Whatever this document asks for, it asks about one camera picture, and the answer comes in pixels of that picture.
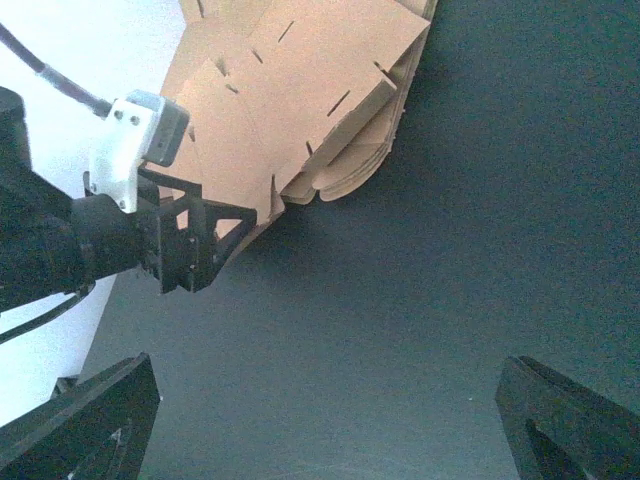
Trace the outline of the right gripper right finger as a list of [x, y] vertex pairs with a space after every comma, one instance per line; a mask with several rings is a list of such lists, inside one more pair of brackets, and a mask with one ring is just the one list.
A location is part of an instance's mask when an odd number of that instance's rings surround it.
[[639, 417], [535, 359], [506, 359], [495, 402], [521, 479], [639, 477]]

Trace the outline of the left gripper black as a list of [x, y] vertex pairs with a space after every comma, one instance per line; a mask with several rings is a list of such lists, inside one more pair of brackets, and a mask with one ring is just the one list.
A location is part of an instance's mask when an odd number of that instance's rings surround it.
[[141, 266], [159, 282], [160, 292], [195, 293], [209, 286], [231, 254], [257, 224], [257, 211], [202, 197], [202, 186], [138, 169], [134, 214]]

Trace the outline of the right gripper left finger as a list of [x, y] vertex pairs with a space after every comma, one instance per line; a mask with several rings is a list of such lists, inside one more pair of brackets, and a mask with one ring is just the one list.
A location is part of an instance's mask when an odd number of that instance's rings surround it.
[[148, 354], [126, 358], [1, 428], [3, 479], [136, 479], [160, 396]]

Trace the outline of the cardboard box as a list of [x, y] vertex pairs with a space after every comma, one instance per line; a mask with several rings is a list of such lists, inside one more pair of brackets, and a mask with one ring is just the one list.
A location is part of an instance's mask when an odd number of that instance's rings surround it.
[[393, 97], [387, 72], [431, 26], [432, 1], [185, 1], [165, 96], [191, 115], [170, 173], [206, 199], [285, 210]]

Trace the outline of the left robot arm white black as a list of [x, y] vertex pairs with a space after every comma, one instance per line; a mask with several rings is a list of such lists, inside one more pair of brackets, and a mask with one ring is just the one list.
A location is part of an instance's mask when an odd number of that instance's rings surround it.
[[1, 91], [1, 308], [76, 292], [142, 267], [161, 293], [212, 283], [255, 210], [206, 200], [199, 184], [140, 168], [127, 213], [106, 194], [73, 199], [31, 168], [22, 97]]

